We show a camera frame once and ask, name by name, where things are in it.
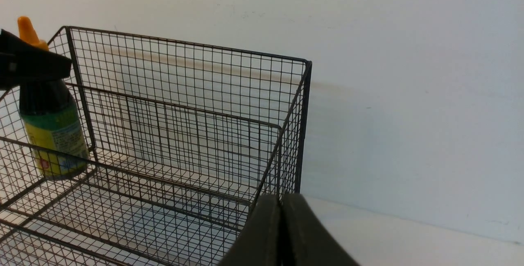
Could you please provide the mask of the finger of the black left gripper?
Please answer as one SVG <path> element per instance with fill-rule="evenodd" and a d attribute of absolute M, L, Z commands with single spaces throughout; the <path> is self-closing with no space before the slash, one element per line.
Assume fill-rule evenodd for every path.
<path fill-rule="evenodd" d="M 0 88 L 70 76 L 72 60 L 24 42 L 2 29 L 0 36 Z"/>

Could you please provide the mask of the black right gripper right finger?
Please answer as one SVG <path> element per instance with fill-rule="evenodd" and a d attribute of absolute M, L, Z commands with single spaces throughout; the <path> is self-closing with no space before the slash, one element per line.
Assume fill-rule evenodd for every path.
<path fill-rule="evenodd" d="M 316 217 L 305 197 L 286 194 L 281 200 L 283 266 L 357 266 Z"/>

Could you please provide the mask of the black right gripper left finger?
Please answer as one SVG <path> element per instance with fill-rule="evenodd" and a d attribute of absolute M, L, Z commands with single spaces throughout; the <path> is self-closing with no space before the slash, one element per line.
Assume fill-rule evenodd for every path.
<path fill-rule="evenodd" d="M 276 266 L 281 209 L 275 195 L 259 197 L 243 230 L 220 266 Z"/>

